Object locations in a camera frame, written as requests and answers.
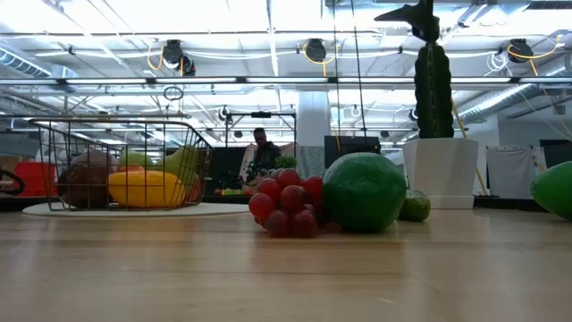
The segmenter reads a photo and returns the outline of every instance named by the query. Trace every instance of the potted cactus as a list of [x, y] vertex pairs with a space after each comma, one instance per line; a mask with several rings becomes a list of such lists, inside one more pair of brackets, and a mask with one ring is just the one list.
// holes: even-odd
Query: potted cactus
[[424, 192], [432, 208], [472, 208], [478, 142], [453, 138], [449, 59], [437, 44], [433, 0], [382, 14], [376, 21], [406, 21], [425, 46], [415, 63], [419, 140], [403, 146], [409, 188]]

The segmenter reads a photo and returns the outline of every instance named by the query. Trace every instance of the ceiling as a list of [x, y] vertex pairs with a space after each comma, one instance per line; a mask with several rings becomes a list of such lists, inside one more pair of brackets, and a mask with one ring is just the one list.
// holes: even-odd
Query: ceiling
[[[374, 21], [375, 16], [400, 7], [404, 3], [400, 0], [393, 4], [356, 0], [353, 13], [350, 1], [346, 0], [336, 1], [335, 10], [332, 0], [54, 2], [0, 0], [0, 47], [17, 51], [47, 69], [65, 66], [80, 78], [178, 77], [177, 70], [164, 65], [155, 70], [147, 61], [153, 66], [159, 65], [161, 46], [168, 39], [181, 41], [183, 51], [197, 68], [197, 77], [412, 76], [416, 51], [423, 45], [411, 36], [410, 27], [404, 22]], [[512, 38], [525, 38], [534, 54], [540, 55], [550, 52], [557, 36], [561, 36], [558, 48], [551, 55], [535, 60], [540, 68], [572, 46], [572, 35], [568, 33], [572, 4], [570, 10], [568, 7], [525, 10], [530, 1], [499, 1], [499, 4], [483, 10], [483, 16], [473, 17], [466, 28], [457, 26], [471, 8], [469, 1], [435, 4], [435, 14], [441, 19], [441, 43], [450, 57], [454, 77], [505, 76], [508, 72], [529, 74], [529, 64], [503, 61]], [[55, 5], [60, 5], [63, 12], [54, 10]], [[322, 39], [330, 57], [337, 47], [338, 59], [325, 69], [321, 64], [309, 62], [303, 48], [310, 38]], [[503, 54], [493, 60], [494, 52], [500, 49]], [[29, 75], [0, 65], [0, 77], [29, 78]], [[73, 112], [78, 114], [108, 111], [145, 117], [181, 110], [192, 116], [195, 126], [213, 129], [223, 127], [217, 115], [223, 106], [237, 113], [296, 111], [298, 93], [307, 90], [297, 86], [187, 85], [184, 99], [170, 102], [163, 97], [161, 86], [151, 89], [94, 84], [79, 86], [73, 93], [53, 91], [49, 87], [11, 86], [9, 89], [62, 110], [64, 97], [67, 97], [68, 107], [77, 105]], [[339, 95], [332, 88], [313, 90], [328, 91], [330, 106], [341, 108], [342, 126], [357, 126], [361, 114], [357, 115], [354, 105], [361, 106], [362, 99], [368, 126], [407, 128], [414, 125], [408, 118], [408, 111], [416, 103], [412, 89], [368, 88], [361, 96], [358, 86], [341, 89]], [[479, 88], [465, 88], [455, 90], [453, 98], [463, 106], [482, 93]], [[535, 98], [534, 104], [543, 104], [543, 99], [545, 97]], [[4, 104], [3, 111], [21, 112], [15, 111], [18, 108], [16, 103]], [[273, 132], [272, 140], [293, 139], [288, 124], [279, 118], [264, 121], [245, 118], [240, 124], [245, 128], [282, 127], [284, 131]], [[398, 140], [403, 135], [403, 132], [393, 132], [385, 140]], [[251, 140], [248, 135], [244, 138], [247, 140]]]

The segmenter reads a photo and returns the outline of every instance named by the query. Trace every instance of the cactus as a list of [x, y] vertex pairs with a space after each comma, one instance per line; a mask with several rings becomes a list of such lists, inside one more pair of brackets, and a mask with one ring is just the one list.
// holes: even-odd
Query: cactus
[[449, 58], [437, 45], [439, 18], [433, 16], [433, 0], [402, 8], [375, 18], [376, 21], [406, 21], [413, 35], [425, 41], [415, 62], [415, 97], [420, 139], [452, 138], [453, 108], [450, 90]]

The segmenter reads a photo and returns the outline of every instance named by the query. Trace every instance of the black wire basket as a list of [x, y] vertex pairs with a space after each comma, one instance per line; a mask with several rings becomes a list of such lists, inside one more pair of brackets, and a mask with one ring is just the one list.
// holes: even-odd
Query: black wire basket
[[45, 180], [52, 211], [174, 209], [203, 198], [213, 148], [185, 122], [29, 122], [38, 127], [41, 162], [55, 167], [57, 179]]

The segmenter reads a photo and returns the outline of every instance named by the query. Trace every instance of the grape bunch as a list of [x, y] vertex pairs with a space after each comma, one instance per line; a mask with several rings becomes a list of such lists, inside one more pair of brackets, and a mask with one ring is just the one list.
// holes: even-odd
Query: grape bunch
[[272, 237], [312, 238], [330, 221], [322, 204], [322, 178], [300, 179], [294, 169], [278, 169], [261, 181], [248, 208]]

